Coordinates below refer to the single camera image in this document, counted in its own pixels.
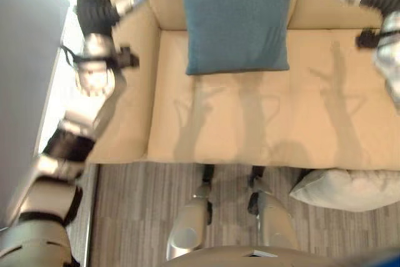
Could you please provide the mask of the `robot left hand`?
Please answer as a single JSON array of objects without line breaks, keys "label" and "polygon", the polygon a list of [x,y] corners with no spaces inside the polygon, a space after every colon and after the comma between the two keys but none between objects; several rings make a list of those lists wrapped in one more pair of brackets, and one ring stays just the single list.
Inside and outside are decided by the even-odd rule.
[{"label": "robot left hand", "polygon": [[75,12],[83,35],[112,36],[113,27],[146,0],[76,0]]}]

